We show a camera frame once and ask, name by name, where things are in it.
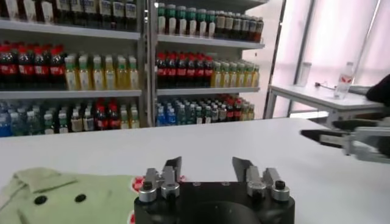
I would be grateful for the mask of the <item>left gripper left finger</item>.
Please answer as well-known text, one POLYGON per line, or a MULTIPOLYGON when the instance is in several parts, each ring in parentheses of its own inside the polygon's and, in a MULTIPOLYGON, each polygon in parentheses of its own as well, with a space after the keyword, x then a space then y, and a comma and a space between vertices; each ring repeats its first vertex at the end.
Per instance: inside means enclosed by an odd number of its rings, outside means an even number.
POLYGON ((148 168, 139 189, 139 201, 152 203, 157 200, 158 194, 167 201, 175 201, 180 195, 181 166, 182 157, 179 156, 167 160, 161 173, 155 168, 148 168))

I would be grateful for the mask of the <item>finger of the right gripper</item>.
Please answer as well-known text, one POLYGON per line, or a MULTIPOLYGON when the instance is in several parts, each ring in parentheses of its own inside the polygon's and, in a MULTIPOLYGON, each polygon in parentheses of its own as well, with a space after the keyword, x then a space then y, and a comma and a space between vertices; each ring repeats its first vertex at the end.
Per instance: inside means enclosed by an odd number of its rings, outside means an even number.
POLYGON ((340 130, 354 131, 358 127, 377 127, 381 121, 368 119, 351 119, 345 121, 333 121, 332 125, 340 130))
POLYGON ((300 134, 321 145, 342 149, 348 142, 350 133, 339 130, 315 129, 301 130, 300 134))

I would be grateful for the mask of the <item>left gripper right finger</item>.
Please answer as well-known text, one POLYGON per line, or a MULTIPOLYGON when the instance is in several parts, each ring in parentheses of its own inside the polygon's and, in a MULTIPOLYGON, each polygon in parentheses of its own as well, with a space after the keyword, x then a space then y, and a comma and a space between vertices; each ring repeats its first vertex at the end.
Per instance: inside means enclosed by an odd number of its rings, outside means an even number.
POLYGON ((265 168, 260 175, 251 161, 237 157, 232 158, 232 165, 238 181, 246 183, 248 196, 258 199, 268 195, 275 201, 289 201, 289 187, 276 168, 265 168))

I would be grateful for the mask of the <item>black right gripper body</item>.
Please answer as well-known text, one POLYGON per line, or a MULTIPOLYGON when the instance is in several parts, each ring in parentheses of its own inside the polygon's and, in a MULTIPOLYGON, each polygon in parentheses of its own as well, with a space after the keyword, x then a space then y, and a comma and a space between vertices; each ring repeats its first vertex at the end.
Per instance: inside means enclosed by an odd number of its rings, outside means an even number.
POLYGON ((357 127, 345 138, 343 152, 356 159, 389 164, 389 127, 357 127))

